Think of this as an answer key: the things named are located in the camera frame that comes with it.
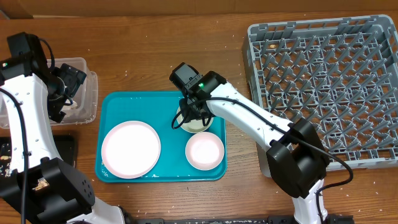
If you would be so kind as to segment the large white plate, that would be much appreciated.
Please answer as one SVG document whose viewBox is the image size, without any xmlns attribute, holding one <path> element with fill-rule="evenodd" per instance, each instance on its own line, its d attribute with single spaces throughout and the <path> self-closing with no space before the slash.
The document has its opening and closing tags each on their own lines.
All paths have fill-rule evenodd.
<svg viewBox="0 0 398 224">
<path fill-rule="evenodd" d="M 160 137 L 142 121 L 126 121 L 113 127 L 101 145 L 101 157 L 107 170 L 122 179 L 147 174 L 159 160 Z"/>
</svg>

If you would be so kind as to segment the rice and peanut scraps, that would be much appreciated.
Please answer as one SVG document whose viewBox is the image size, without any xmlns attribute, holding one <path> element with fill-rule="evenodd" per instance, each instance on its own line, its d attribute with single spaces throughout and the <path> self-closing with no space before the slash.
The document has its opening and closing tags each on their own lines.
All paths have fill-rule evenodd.
<svg viewBox="0 0 398 224">
<path fill-rule="evenodd" d="M 5 143 L 1 146 L 1 179 L 10 176 L 11 174 L 10 164 L 11 164 L 11 145 L 9 143 Z M 32 190 L 38 191 L 48 186 L 49 183 L 42 177 L 37 181 L 36 184 L 34 184 L 34 188 L 32 188 Z"/>
</svg>

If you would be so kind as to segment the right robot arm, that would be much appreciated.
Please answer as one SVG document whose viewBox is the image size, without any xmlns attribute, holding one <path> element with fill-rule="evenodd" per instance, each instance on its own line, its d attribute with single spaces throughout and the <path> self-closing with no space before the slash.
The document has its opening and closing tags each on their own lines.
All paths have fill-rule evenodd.
<svg viewBox="0 0 398 224">
<path fill-rule="evenodd" d="M 329 159 L 309 121 L 292 122 L 266 111 L 214 71 L 202 75 L 181 63 L 169 80 L 183 96 L 173 129 L 184 124 L 208 127 L 214 117 L 234 124 L 257 142 L 261 172 L 292 197 L 295 222 L 326 222 L 321 192 Z"/>
</svg>

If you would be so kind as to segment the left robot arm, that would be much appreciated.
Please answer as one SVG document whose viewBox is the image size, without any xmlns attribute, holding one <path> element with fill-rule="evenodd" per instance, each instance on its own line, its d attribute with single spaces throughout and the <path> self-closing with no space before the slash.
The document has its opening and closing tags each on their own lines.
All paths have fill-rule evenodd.
<svg viewBox="0 0 398 224">
<path fill-rule="evenodd" d="M 11 57 L 1 62 L 1 96 L 11 134 L 11 174 L 1 198 L 31 223 L 132 223 L 120 206 L 96 197 L 87 176 L 65 162 L 51 122 L 84 84 L 86 73 L 46 56 L 48 43 L 21 32 L 7 38 Z"/>
</svg>

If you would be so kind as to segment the light green saucer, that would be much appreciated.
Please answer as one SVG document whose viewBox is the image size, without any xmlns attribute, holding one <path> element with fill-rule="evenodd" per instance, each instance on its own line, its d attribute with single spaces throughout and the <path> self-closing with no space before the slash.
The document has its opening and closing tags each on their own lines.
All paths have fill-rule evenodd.
<svg viewBox="0 0 398 224">
<path fill-rule="evenodd" d="M 183 123 L 181 125 L 181 128 L 186 132 L 195 134 L 206 131 L 212 125 L 212 122 L 213 118 L 210 118 L 209 124 L 207 126 L 204 126 L 203 121 L 201 119 L 194 119 L 188 123 Z"/>
</svg>

